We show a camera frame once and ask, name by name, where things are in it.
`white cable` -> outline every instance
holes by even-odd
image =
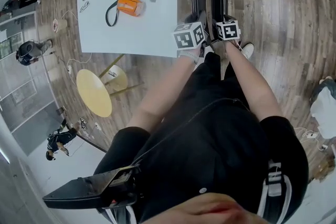
[[[66,11],[66,12],[63,14],[63,16],[62,16],[61,19],[63,19],[63,17],[64,17],[68,12],[72,13],[72,15],[74,15],[75,19],[78,20],[77,16],[76,16],[72,11],[70,11],[70,10]]]
[[[302,134],[301,138],[305,136],[307,139],[304,140],[304,141],[300,141],[301,144],[304,143],[304,142],[306,142],[306,141],[311,141],[312,138],[309,138],[308,135],[307,135],[307,133],[308,133],[308,132],[314,132],[313,130],[307,130],[306,128],[303,128],[303,127],[297,127],[297,128],[294,128],[294,129],[301,129],[301,130],[297,133],[297,135],[299,135],[299,133],[300,133],[301,131],[305,131],[305,132]],[[320,142],[317,140],[317,138],[314,137],[313,139],[315,139],[316,142],[317,142],[317,144],[316,144],[317,149],[318,149],[319,151],[324,151],[323,148],[320,148],[320,147],[319,147],[319,143],[320,143]]]
[[[57,12],[57,5],[56,5],[56,1],[55,0],[53,0],[54,1],[54,4],[55,4],[55,11],[56,11],[56,15],[55,15],[55,18],[56,18],[56,20],[58,20],[58,16],[57,16],[57,14],[58,14],[58,12]],[[72,12],[72,11],[70,11],[70,10],[67,10],[64,14],[63,14],[63,16],[62,16],[62,18],[61,19],[63,19],[64,18],[64,16],[68,13],[68,12],[70,12],[70,13],[72,13],[72,15],[74,15],[74,17],[75,17],[75,19],[76,20],[78,20],[78,18],[77,18],[77,16]]]
[[[76,59],[69,59],[69,60],[68,60],[68,63],[67,63],[67,66],[69,66],[70,61],[75,61],[75,62],[78,62],[78,63],[88,63],[88,61],[91,60],[91,57],[92,57],[92,53],[90,54],[89,59],[88,59],[87,61],[85,61],[85,62],[81,62],[81,61],[78,61],[78,60],[76,60]]]

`black shirt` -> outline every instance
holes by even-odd
[[[67,132],[59,133],[59,134],[51,134],[48,138],[48,150],[51,150],[52,152],[58,151],[57,142],[61,143],[62,145],[65,145],[69,143],[71,140],[73,140],[76,137],[76,130],[70,129]]]
[[[120,130],[95,173],[130,165],[183,123],[177,115],[173,118],[152,135],[137,127]],[[219,102],[144,156],[138,182],[144,198],[133,206],[137,220],[143,222],[199,195],[202,188],[227,194],[256,213],[270,150],[281,156],[284,172],[307,186],[306,155],[287,119],[273,116],[259,123],[249,111]],[[300,204],[303,197],[300,191],[297,195]]]

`shoe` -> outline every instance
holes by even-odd
[[[209,52],[214,52],[214,49],[212,46],[206,46],[204,49],[204,57],[199,57],[197,65],[194,68],[194,71],[196,70],[197,67],[199,67],[200,64],[204,63],[205,60],[205,56],[209,53]]]
[[[254,51],[254,45],[252,43],[246,44],[242,48],[242,54],[246,57],[246,59],[250,59]]]
[[[85,126],[85,124],[83,122],[80,123],[80,127],[84,130],[87,130],[88,128]]]
[[[88,124],[88,122],[86,120],[84,120],[83,118],[79,118],[80,123],[84,123],[84,124]]]
[[[320,81],[319,81],[319,84],[321,84],[324,80],[326,80],[326,79],[333,79],[331,76],[327,76],[325,79],[321,79]]]

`black cable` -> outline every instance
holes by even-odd
[[[199,114],[201,114],[204,110],[208,109],[209,107],[211,107],[213,104],[219,102],[219,101],[232,101],[233,103],[235,102],[240,102],[241,105],[246,108],[247,110],[249,110],[239,99],[231,99],[231,98],[220,98],[217,99],[213,102],[211,102],[210,104],[206,105],[205,107],[203,107],[202,109],[200,109],[196,114],[194,114],[187,122],[182,123],[181,125],[179,125],[174,131],[172,131],[170,134],[168,134],[163,140],[159,141],[156,145],[152,146],[149,150],[147,150],[145,153],[141,154],[138,158],[136,158],[131,164],[130,166],[134,166],[137,165],[143,156],[147,155],[150,151],[152,151],[154,148],[156,148],[158,145],[160,145],[162,142],[166,141],[168,138],[172,137],[172,135],[174,133],[176,133],[180,128],[187,126],[194,118],[196,118]]]

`white sneaker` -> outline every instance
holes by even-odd
[[[199,57],[198,62],[197,62],[197,65],[196,65],[195,68],[194,68],[194,71],[196,70],[196,68],[197,68],[200,64],[204,63],[205,56],[206,56],[209,52],[214,52],[214,50],[212,49],[212,47],[211,47],[211,46],[207,46],[207,47],[205,47],[205,50],[204,50],[204,57]]]
[[[246,44],[242,48],[242,54],[246,57],[246,59],[250,59],[254,51],[254,45],[252,43]]]

